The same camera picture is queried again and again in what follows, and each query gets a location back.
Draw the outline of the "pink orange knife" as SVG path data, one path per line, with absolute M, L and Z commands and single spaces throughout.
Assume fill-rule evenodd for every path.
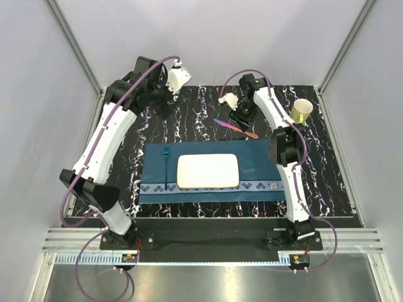
M 214 122 L 216 122 L 218 125 L 221 125 L 221 126 L 224 126 L 224 127 L 228 128 L 228 129 L 231 129 L 231 130 L 234 130 L 236 132 L 242 133 L 242 134 L 246 135 L 249 138 L 252 138 L 252 139 L 255 139 L 255 140 L 257 140 L 259 138 L 257 136 L 257 134 L 255 134 L 255 133 L 251 133 L 251 132 L 248 132 L 248 131 L 242 131 L 240 128 L 238 128 L 238 127 L 236 127 L 234 125 L 231 125 L 229 123 L 226 123 L 224 121 L 214 119 Z

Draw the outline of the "blue small fork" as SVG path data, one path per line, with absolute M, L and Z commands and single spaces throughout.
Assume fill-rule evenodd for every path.
M 170 155 L 170 149 L 169 147 L 165 147 L 163 150 L 163 156 L 164 156 L 164 160 L 165 160 L 165 164 L 164 164 L 164 191 L 167 191 L 167 162 L 168 162 L 168 158 Z

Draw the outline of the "yellow mug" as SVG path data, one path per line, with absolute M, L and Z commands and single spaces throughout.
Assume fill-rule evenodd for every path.
M 290 118 L 296 124 L 304 123 L 313 111 L 313 104 L 307 99 L 297 99 L 294 101 Z

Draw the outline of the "blue patterned cloth placemat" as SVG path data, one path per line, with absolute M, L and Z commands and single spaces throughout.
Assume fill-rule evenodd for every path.
M 209 142 L 150 143 L 146 145 L 140 182 L 139 203 L 212 203 L 280 201 L 285 192 L 280 173 L 270 160 L 268 139 Z M 163 150 L 169 147 L 167 191 L 164 191 Z M 225 189 L 181 189 L 177 183 L 181 155 L 234 154 L 240 182 Z

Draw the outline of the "white rectangular plate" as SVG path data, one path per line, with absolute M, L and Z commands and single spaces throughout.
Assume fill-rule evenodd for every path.
M 181 189 L 225 189 L 239 185 L 239 164 L 234 154 L 181 155 L 177 183 Z

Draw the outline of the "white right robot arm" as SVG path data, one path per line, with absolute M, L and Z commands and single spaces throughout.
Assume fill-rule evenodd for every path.
M 315 235 L 302 184 L 301 165 L 307 157 L 305 127 L 292 120 L 277 100 L 267 79 L 246 74 L 239 80 L 239 85 L 242 98 L 232 102 L 230 118 L 241 130 L 247 130 L 257 111 L 261 110 L 272 129 L 269 155 L 280 173 L 288 220 L 285 234 L 278 245 L 287 243 L 292 249 L 301 249 Z

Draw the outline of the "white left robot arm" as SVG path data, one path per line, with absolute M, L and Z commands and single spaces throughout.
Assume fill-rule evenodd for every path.
M 74 195 L 88 205 L 104 223 L 104 238 L 122 249 L 136 242 L 136 224 L 118 201 L 120 190 L 106 185 L 114 156 L 129 128 L 145 110 L 165 120 L 181 101 L 174 100 L 190 81 L 179 56 L 159 61 L 139 56 L 135 67 L 106 88 L 101 117 L 87 147 L 72 169 L 63 169 L 59 179 L 65 197 Z

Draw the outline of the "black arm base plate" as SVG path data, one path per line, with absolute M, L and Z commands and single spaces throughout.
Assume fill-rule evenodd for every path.
M 126 235 L 103 235 L 100 249 L 155 250 L 164 243 L 182 243 L 321 251 L 323 244 L 316 226 L 312 220 L 294 225 L 286 218 L 138 218 L 135 228 Z

